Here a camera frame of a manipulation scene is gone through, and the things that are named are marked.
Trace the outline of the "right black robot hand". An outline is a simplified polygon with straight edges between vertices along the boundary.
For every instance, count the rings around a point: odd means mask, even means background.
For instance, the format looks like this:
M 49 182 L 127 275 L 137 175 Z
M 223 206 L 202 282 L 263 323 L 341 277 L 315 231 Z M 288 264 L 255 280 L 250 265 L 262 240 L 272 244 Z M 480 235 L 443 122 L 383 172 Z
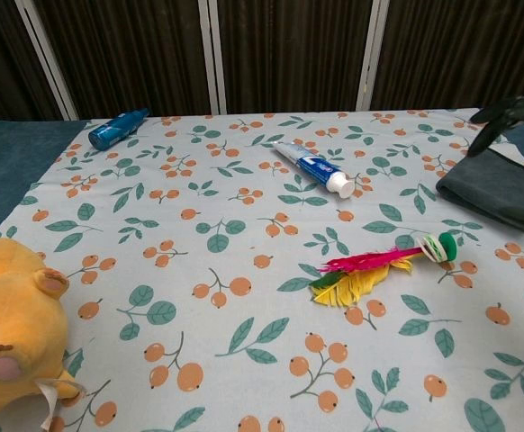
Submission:
M 470 122 L 483 124 L 482 130 L 467 150 L 473 158 L 484 152 L 505 130 L 524 122 L 524 95 L 500 100 L 475 113 Z

